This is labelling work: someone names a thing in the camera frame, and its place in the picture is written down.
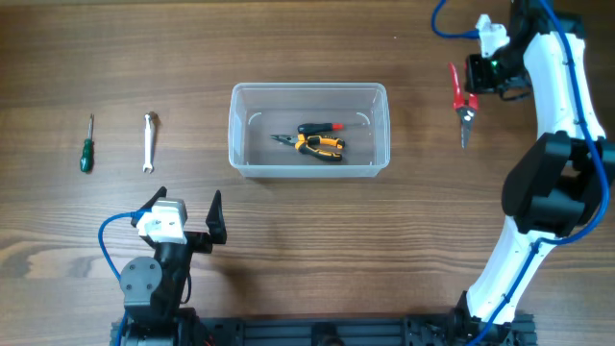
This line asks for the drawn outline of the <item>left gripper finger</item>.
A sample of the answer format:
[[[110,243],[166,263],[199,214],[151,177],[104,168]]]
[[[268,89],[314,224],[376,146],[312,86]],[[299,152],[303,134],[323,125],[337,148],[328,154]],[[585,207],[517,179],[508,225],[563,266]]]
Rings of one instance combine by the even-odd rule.
[[[206,218],[206,225],[209,228],[210,235],[225,235],[226,225],[222,210],[222,194],[217,190],[211,202],[209,212]]]
[[[142,217],[142,215],[150,210],[154,204],[159,200],[159,198],[164,198],[167,195],[167,188],[165,186],[161,186],[159,190],[150,198],[139,210],[131,213],[131,225],[135,227]]]

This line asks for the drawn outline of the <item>red handled cutting pliers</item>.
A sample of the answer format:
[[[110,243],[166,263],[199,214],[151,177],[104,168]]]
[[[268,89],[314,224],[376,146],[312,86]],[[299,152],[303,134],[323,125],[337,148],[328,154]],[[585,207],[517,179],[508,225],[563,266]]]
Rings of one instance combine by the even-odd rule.
[[[460,122],[460,141],[461,147],[466,149],[470,139],[471,131],[475,122],[476,114],[479,109],[479,98],[474,93],[469,93],[465,98],[465,93],[461,90],[455,65],[448,63],[453,85],[453,109]]]

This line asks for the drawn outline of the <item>orange black long-nose pliers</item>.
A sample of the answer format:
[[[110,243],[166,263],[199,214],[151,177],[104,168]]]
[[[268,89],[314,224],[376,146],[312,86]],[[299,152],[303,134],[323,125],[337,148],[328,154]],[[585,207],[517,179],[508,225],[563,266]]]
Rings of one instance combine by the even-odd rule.
[[[342,138],[333,136],[297,134],[296,136],[271,135],[270,137],[285,145],[294,147],[297,152],[303,155],[309,155],[320,161],[328,162],[342,161],[343,157],[340,153],[321,149],[320,145],[330,146],[339,150],[344,149],[346,146]]]

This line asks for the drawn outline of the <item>black red screwdriver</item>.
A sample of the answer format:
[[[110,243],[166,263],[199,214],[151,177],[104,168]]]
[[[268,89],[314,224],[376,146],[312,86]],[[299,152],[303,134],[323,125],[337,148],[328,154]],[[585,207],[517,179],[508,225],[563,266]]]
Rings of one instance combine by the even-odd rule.
[[[304,123],[297,127],[300,134],[316,135],[325,132],[336,132],[365,127],[365,123]]]

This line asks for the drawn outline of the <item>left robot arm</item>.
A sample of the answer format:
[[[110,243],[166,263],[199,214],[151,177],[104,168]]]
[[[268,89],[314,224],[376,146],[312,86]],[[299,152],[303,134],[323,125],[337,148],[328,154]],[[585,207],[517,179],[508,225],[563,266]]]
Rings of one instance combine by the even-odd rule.
[[[139,210],[122,214],[138,229],[153,250],[122,270],[112,271],[124,294],[124,315],[111,325],[111,345],[213,345],[213,334],[196,310],[188,308],[195,254],[210,254],[227,242],[222,195],[214,193],[204,233],[185,229],[187,211],[182,199],[170,199],[163,186]]]

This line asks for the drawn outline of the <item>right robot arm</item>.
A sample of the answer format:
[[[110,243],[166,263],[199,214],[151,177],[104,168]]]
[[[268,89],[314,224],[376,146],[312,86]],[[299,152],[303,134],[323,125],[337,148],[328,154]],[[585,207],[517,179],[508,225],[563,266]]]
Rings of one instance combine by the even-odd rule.
[[[468,139],[478,98],[532,97],[537,139],[509,172],[504,225],[479,278],[443,328],[449,345],[532,345],[533,318],[518,303],[545,257],[589,235],[603,220],[614,180],[614,145],[593,111],[583,65],[585,32],[576,14],[549,1],[511,4],[507,25],[482,15],[466,33],[480,44],[464,77],[453,77],[453,107]]]

